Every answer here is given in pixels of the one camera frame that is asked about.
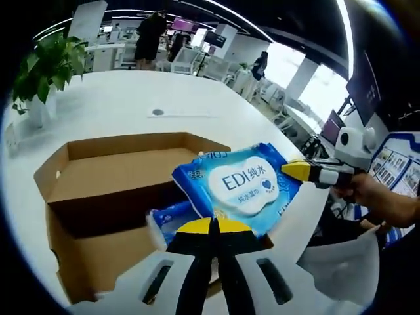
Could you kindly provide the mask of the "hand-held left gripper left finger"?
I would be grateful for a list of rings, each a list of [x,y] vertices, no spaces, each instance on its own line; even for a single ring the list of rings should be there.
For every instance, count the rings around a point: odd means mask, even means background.
[[[166,251],[154,251],[119,276],[113,291],[71,314],[201,314],[215,256],[215,219],[181,226]]]

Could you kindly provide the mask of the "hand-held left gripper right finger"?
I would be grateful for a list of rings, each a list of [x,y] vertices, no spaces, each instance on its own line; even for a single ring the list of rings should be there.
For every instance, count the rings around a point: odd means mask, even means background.
[[[213,219],[213,238],[229,314],[331,313],[331,299],[313,278],[265,248],[244,223]]]

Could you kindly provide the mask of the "person's right hand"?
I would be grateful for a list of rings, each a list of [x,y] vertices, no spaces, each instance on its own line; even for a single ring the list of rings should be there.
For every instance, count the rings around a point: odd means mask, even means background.
[[[335,190],[338,196],[350,198],[358,205],[367,207],[371,211],[380,210],[383,197],[388,192],[386,186],[377,182],[367,173],[354,175],[347,186],[336,188]]]

